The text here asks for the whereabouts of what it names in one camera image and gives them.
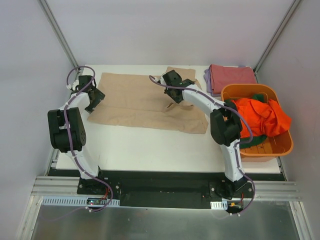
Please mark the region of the beige t shirt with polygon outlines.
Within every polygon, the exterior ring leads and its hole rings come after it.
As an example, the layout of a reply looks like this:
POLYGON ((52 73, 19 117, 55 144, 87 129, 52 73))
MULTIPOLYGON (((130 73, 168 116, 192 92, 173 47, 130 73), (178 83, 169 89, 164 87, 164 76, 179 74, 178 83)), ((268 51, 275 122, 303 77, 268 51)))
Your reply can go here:
POLYGON ((148 75, 104 72, 98 89, 105 98, 88 121, 95 124, 205 134, 205 114, 187 101, 175 103, 148 75))

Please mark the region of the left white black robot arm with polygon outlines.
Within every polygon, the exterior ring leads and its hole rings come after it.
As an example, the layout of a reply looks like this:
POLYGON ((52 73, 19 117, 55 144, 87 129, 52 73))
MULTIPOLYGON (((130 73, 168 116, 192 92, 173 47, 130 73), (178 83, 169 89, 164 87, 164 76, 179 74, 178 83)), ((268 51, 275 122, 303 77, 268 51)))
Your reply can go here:
POLYGON ((106 183, 100 167, 94 163, 86 147, 87 135, 82 113, 91 114, 105 94, 98 88, 93 76, 81 75, 71 88, 70 99, 59 109, 47 113, 50 142, 54 149, 66 154, 80 173, 79 184, 99 195, 106 183))

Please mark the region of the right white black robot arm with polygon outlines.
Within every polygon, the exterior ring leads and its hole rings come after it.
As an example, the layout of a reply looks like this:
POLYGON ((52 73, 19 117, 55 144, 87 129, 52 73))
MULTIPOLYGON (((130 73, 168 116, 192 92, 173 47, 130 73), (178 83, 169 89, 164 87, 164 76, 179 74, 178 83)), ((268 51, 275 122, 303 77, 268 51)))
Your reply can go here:
POLYGON ((236 107, 207 95, 192 80, 183 80, 175 70, 165 73, 157 82, 165 86, 164 93, 176 103, 191 103, 209 117, 211 137, 220 146, 224 158, 225 180, 214 192, 228 200, 237 197, 247 179, 240 155, 242 119, 236 107))

